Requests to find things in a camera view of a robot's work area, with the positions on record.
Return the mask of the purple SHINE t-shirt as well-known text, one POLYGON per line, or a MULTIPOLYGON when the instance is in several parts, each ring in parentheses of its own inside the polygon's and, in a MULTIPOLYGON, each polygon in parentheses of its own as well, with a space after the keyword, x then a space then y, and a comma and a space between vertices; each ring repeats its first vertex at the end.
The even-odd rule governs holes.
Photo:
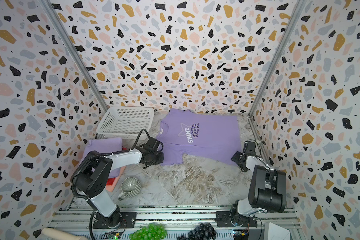
POLYGON ((227 165, 242 149, 236 116, 202 115, 172 109, 161 120, 157 140, 164 144, 164 166, 183 163, 183 154, 227 165))

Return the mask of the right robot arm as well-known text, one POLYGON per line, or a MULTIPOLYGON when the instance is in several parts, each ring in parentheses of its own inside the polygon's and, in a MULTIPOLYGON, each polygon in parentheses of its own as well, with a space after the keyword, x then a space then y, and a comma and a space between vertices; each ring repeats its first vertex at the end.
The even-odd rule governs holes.
POLYGON ((234 226, 251 226, 257 214, 282 213, 287 206, 286 173, 272 168, 261 158, 261 148, 255 140, 244 143, 242 152, 231 158, 242 172, 251 172, 248 197, 237 200, 231 207, 234 226))

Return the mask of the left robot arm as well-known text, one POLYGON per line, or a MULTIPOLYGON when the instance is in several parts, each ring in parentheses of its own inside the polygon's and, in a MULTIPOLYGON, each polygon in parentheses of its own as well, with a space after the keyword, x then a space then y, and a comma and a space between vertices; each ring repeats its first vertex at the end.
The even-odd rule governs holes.
POLYGON ((100 153, 89 152, 71 177, 71 190, 76 198, 84 199, 100 216, 110 218, 117 214, 118 206, 113 202, 106 185, 110 173, 116 169, 134 164, 144 167, 160 165, 164 162, 164 144, 149 137, 141 145, 131 149, 100 153))

